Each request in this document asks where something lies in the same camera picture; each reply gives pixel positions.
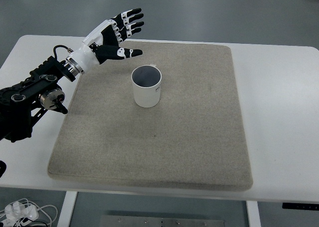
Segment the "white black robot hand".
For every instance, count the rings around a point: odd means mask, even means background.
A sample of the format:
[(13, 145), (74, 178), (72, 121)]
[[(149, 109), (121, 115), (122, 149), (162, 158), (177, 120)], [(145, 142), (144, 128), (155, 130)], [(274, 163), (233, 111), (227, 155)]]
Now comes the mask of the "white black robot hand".
[[(142, 55), (143, 52), (139, 49), (103, 45), (106, 39), (103, 37), (102, 31), (110, 28), (111, 34), (114, 34), (113, 28), (117, 24), (117, 41), (123, 42), (133, 34), (141, 32), (144, 25), (144, 22), (141, 21), (143, 17), (142, 9), (135, 8), (103, 21), (85, 37), (78, 49), (68, 55), (65, 67), (72, 75), (78, 75), (88, 72), (92, 67), (103, 64), (106, 60), (124, 60)], [(96, 46), (98, 47), (95, 54), (93, 48)]]

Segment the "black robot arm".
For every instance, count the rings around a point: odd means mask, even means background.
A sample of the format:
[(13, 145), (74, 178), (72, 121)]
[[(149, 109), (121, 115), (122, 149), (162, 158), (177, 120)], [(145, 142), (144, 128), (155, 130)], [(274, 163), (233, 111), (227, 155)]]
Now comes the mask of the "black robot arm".
[(55, 46), (53, 55), (30, 71), (28, 78), (1, 89), (1, 139), (16, 142), (30, 138), (34, 125), (48, 110), (67, 114), (63, 105), (65, 94), (58, 85), (61, 78), (73, 82), (78, 74), (85, 74), (107, 60), (142, 55), (142, 50), (122, 48), (120, 44), (141, 31), (143, 16), (141, 8), (135, 8), (103, 21), (85, 37), (78, 49), (62, 46), (69, 52), (65, 60), (58, 61), (58, 46)]

